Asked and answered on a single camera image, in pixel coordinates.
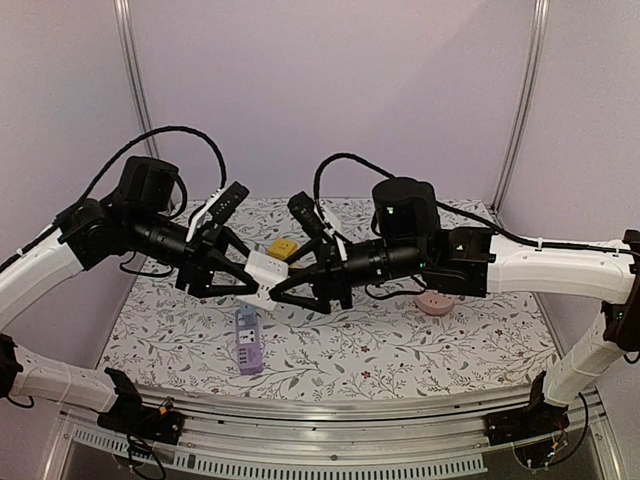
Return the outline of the yellow cube socket adapter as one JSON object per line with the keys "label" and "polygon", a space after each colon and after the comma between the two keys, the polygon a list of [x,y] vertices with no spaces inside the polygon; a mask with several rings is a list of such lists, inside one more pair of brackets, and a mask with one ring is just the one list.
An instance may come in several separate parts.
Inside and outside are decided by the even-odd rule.
{"label": "yellow cube socket adapter", "polygon": [[297,249],[298,244],[295,241],[286,238],[277,238],[268,247],[267,254],[277,260],[285,261],[295,253]]}

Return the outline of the white cube socket adapter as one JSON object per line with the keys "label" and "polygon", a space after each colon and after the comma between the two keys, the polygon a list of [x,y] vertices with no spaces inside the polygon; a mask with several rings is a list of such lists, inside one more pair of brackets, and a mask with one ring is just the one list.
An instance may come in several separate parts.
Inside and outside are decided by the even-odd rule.
{"label": "white cube socket adapter", "polygon": [[251,251],[244,271],[258,284],[258,289],[251,295],[239,295],[240,302],[266,311],[273,311],[277,302],[271,299],[270,290],[287,279],[289,265],[282,260],[259,251]]}

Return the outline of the blue cube plug adapter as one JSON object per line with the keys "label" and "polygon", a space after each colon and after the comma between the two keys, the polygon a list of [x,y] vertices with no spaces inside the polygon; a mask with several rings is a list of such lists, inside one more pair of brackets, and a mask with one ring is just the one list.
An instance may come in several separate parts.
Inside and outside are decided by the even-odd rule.
{"label": "blue cube plug adapter", "polygon": [[257,323],[255,308],[250,304],[241,303],[235,315],[238,329],[253,327]]}

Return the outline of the purple power strip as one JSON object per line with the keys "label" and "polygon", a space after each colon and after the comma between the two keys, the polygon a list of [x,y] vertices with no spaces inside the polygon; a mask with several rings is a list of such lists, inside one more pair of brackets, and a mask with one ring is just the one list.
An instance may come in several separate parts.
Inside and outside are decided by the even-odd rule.
{"label": "purple power strip", "polygon": [[263,371],[260,325],[238,329],[235,318],[237,366],[242,375],[254,375]]}

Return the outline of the round pink power strip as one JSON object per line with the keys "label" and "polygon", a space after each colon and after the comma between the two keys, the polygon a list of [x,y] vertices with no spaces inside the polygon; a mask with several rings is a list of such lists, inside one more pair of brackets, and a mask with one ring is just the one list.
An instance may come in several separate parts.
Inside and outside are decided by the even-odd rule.
{"label": "round pink power strip", "polygon": [[414,304],[426,315],[444,316],[453,310],[455,300],[440,293],[425,292],[414,299]]}

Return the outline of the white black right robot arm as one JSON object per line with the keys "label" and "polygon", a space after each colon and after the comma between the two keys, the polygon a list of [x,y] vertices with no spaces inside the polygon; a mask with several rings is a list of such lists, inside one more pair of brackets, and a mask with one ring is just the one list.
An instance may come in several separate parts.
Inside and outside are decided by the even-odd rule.
{"label": "white black right robot arm", "polygon": [[444,204],[424,181],[384,172],[372,189],[373,240],[350,243],[322,212],[318,194],[298,194],[289,209],[308,235],[314,263],[270,290],[278,302],[328,313],[352,305],[356,287],[419,276],[428,289],[484,297],[507,292],[596,299],[600,311],[565,357],[533,382],[517,427],[537,436],[608,367],[639,349],[639,234],[599,243],[521,237],[472,215],[446,229]]}

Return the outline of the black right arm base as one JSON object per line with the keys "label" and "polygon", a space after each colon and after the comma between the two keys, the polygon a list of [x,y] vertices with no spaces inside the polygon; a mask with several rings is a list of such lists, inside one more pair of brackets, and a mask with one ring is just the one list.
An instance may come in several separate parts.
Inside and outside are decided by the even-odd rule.
{"label": "black right arm base", "polygon": [[486,414],[484,435],[491,446],[526,440],[569,426],[568,406],[549,403],[543,391],[545,372],[534,379],[525,406]]}

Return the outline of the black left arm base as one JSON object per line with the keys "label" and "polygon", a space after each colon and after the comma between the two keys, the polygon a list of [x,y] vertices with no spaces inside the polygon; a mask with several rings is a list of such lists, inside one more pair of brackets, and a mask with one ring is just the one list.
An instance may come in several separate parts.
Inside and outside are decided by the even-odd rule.
{"label": "black left arm base", "polygon": [[124,372],[106,368],[105,373],[114,383],[116,400],[108,411],[98,413],[99,427],[144,440],[178,444],[185,415],[174,408],[173,397],[165,397],[159,406],[146,406],[134,383]]}

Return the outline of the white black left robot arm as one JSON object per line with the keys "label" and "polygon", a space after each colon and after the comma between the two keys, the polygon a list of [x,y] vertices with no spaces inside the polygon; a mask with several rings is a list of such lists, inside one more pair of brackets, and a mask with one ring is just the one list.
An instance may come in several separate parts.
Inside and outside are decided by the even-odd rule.
{"label": "white black left robot arm", "polygon": [[[234,248],[244,256],[248,247],[225,223],[248,192],[228,184],[221,150],[204,132],[188,126],[152,129],[121,147],[92,179],[95,186],[132,147],[164,133],[184,133],[201,139],[213,152],[220,186],[183,227],[176,223],[184,208],[170,213],[173,190],[186,185],[177,166],[133,156],[120,180],[104,198],[88,191],[61,211],[27,245],[1,265],[1,326],[63,282],[87,272],[110,257],[142,254],[176,272],[176,286],[189,295],[213,297],[250,295],[258,283],[244,267],[230,260]],[[128,434],[148,426],[148,412],[129,377],[114,369],[84,369],[37,355],[10,336],[1,337],[1,396],[18,408],[33,407],[37,397],[79,406],[111,419]]]}

